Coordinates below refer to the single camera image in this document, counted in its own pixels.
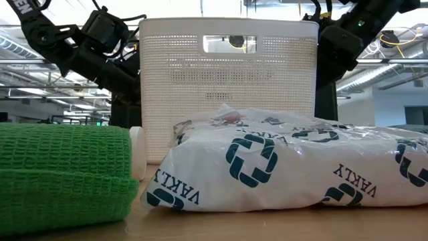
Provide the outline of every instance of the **metal beam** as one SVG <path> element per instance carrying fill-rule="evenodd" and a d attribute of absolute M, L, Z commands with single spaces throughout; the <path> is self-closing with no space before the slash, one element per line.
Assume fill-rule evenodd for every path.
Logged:
<path fill-rule="evenodd" d="M 424 74 L 420 74 L 420 75 L 418 74 L 417 76 L 408 77 L 408 78 L 406 78 L 404 80 L 399 80 L 399 81 L 394 82 L 392 84 L 388 84 L 386 86 L 379 87 L 379 90 L 388 90 L 390 88 L 394 88 L 394 87 L 400 86 L 402 84 L 406 84 L 408 82 L 414 81 L 414 80 L 416 80 L 418 78 L 424 78 L 426 76 L 428 76 L 428 73 L 424 73 Z"/>
<path fill-rule="evenodd" d="M 111 99 L 112 97 L 110 96 L 5 96 L 4 98 L 8 98 L 8 99 L 25 99 L 25 98 L 30 98 L 30 99 L 58 99 L 58 100 L 71 100 L 71 99 L 91 99 L 91 100 L 108 100 Z"/>
<path fill-rule="evenodd" d="M 32 70 L 32 69 L 30 69 L 30 70 L 18 70 L 16 68 L 14 68 L 14 70 L 21 71 L 24 73 L 58 73 L 58 72 L 60 72 L 60 70 L 44 70 L 44 69 L 40 69 L 40 70 Z"/>
<path fill-rule="evenodd" d="M 428 58 L 357 59 L 359 64 L 428 64 Z"/>
<path fill-rule="evenodd" d="M 97 86 L 0 86 L 0 89 L 34 88 L 34 89 L 97 89 Z"/>
<path fill-rule="evenodd" d="M 18 59 L 18 60 L 8 60 L 8 59 L 0 59 L 0 64 L 52 64 L 44 59 Z"/>

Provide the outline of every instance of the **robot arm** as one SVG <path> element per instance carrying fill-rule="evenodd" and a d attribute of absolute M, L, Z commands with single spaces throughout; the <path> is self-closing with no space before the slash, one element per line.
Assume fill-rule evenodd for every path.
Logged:
<path fill-rule="evenodd" d="M 339 1 L 356 4 L 337 21 L 315 16 L 310 20 L 320 24 L 317 89 L 341 79 L 347 70 L 353 70 L 358 64 L 357 57 L 397 12 L 412 11 L 421 5 L 420 0 Z"/>
<path fill-rule="evenodd" d="M 123 20 L 107 13 L 107 8 L 93 11 L 83 28 L 79 29 L 77 25 L 55 26 L 41 12 L 47 6 L 40 7 L 37 1 L 7 2 L 21 21 L 28 44 L 46 60 L 56 64 L 62 76 L 73 70 L 100 88 L 114 92 L 125 102 L 140 100 L 139 53 L 125 61 L 109 59 L 122 52 L 129 30 Z M 105 53 L 113 52 L 119 42 L 119 51 L 107 56 Z"/>
<path fill-rule="evenodd" d="M 420 7 L 420 0 L 339 0 L 355 3 L 353 9 L 338 21 L 316 13 L 304 20 L 320 24 L 318 42 L 317 90 L 341 79 L 347 70 L 358 64 L 356 58 L 371 43 L 396 12 L 404 13 Z M 124 62 L 109 60 L 118 42 L 128 39 L 128 27 L 123 20 L 107 13 L 103 7 L 93 11 L 80 30 L 76 25 L 55 26 L 32 0 L 7 0 L 21 20 L 29 45 L 45 59 L 54 63 L 63 76 L 69 70 L 94 81 L 100 88 L 116 93 L 120 99 L 136 102 L 140 99 L 138 52 Z M 331 11 L 331 0 L 327 0 Z M 75 46 L 66 39 L 71 38 Z"/>

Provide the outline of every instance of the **wall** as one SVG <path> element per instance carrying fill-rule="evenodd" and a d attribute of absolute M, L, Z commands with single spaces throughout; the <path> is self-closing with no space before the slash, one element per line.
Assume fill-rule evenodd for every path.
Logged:
<path fill-rule="evenodd" d="M 374 126 L 375 107 L 372 89 L 367 88 L 364 93 L 349 96 L 351 97 L 349 100 L 338 100 L 339 121 L 356 126 Z"/>
<path fill-rule="evenodd" d="M 22 116 L 39 120 L 46 120 L 52 115 L 63 115 L 62 107 L 53 103 L 41 103 L 39 100 L 30 100 L 30 105 L 22 104 L 20 100 L 0 101 L 0 112 L 8 112 L 9 116 Z"/>
<path fill-rule="evenodd" d="M 420 92 L 374 90 L 373 97 L 376 126 L 379 127 L 405 125 L 405 106 L 428 106 L 427 89 Z"/>
<path fill-rule="evenodd" d="M 424 125 L 423 109 L 421 107 L 406 107 L 406 124 L 408 125 Z"/>

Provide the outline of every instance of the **yellow cable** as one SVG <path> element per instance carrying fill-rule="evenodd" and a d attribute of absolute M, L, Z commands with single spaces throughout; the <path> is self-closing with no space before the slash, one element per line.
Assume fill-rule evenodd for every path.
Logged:
<path fill-rule="evenodd" d="M 400 46 L 397 46 L 397 49 L 399 50 L 399 52 L 400 52 L 400 54 L 401 54 L 401 57 L 406 58 L 406 57 L 404 57 L 403 51 L 401 51 Z"/>
<path fill-rule="evenodd" d="M 404 56 L 404 54 L 403 54 L 403 51 L 401 51 L 400 46 L 397 46 L 397 49 L 399 50 L 401 57 L 406 58 L 406 57 Z M 413 72 L 413 73 L 416 73 L 416 72 L 415 72 L 415 70 L 414 70 L 412 67 L 410 67 L 410 69 L 412 70 L 412 72 Z"/>
<path fill-rule="evenodd" d="M 229 42 L 229 45 L 230 45 L 232 48 L 235 48 L 235 49 L 237 49 L 237 50 L 243 50 L 243 52 L 245 53 L 245 49 L 246 49 L 246 47 L 245 47 L 245 46 L 242 46 L 242 47 L 238 48 L 238 47 L 233 46 L 230 42 Z"/>
<path fill-rule="evenodd" d="M 383 39 L 382 39 L 382 37 L 384 36 L 383 34 L 381 35 L 381 37 L 380 37 L 379 39 L 380 39 L 382 42 L 384 42 L 384 43 L 386 43 L 386 44 L 389 44 L 389 45 L 392 45 L 392 46 L 401 46 L 401 45 L 405 45 L 405 44 L 408 44 L 408 43 L 411 43 L 411 42 L 415 41 L 415 39 L 418 37 L 418 35 L 417 35 L 418 33 L 419 33 L 419 29 L 417 29 L 417 30 L 416 30 L 415 37 L 414 37 L 412 40 L 407 41 L 407 42 L 405 42 L 405 43 L 400 43 L 400 44 L 395 44 L 395 43 L 386 42 L 385 40 L 383 40 Z"/>

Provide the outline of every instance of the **green mesh roll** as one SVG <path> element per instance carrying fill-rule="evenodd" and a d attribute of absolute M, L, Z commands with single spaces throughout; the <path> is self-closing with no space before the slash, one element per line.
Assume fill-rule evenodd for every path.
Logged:
<path fill-rule="evenodd" d="M 0 236 L 121 220 L 137 191 L 126 129 L 0 124 Z"/>

